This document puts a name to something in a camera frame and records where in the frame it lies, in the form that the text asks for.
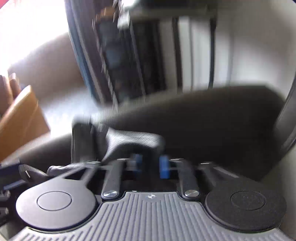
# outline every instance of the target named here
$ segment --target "metal screw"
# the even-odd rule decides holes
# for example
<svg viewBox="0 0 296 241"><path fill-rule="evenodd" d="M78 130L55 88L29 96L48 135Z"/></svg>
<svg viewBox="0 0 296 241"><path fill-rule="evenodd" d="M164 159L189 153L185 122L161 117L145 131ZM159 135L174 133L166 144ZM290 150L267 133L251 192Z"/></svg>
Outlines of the metal screw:
<svg viewBox="0 0 296 241"><path fill-rule="evenodd" d="M197 197L200 193L197 190L187 190L184 194L186 197Z"/></svg>
<svg viewBox="0 0 296 241"><path fill-rule="evenodd" d="M113 198L113 197L116 197L117 195L118 195L118 192L114 190L106 191L103 193L103 196L108 198Z"/></svg>

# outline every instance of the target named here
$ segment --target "white wall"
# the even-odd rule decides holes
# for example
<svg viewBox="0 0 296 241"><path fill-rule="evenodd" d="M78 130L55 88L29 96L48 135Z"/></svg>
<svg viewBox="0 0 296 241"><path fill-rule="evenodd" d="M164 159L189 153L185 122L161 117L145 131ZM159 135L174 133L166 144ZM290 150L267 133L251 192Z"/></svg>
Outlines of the white wall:
<svg viewBox="0 0 296 241"><path fill-rule="evenodd" d="M215 81L223 82L226 76L230 85L265 84L285 98L296 70L296 4L224 0L218 12L224 23L227 12L229 25L221 26L218 19Z"/></svg>

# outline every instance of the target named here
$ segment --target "ribbed surface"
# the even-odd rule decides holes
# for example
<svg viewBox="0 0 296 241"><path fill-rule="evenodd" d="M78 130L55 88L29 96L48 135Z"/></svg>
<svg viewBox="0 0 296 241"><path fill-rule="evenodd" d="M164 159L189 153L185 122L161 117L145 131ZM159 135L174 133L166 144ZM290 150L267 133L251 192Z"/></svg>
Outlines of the ribbed surface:
<svg viewBox="0 0 296 241"><path fill-rule="evenodd" d="M230 231L212 221L198 202L185 201L175 192L153 194L127 192L121 200L105 202L89 223L71 232L43 234L25 228L14 240L292 240L279 229L256 234Z"/></svg>

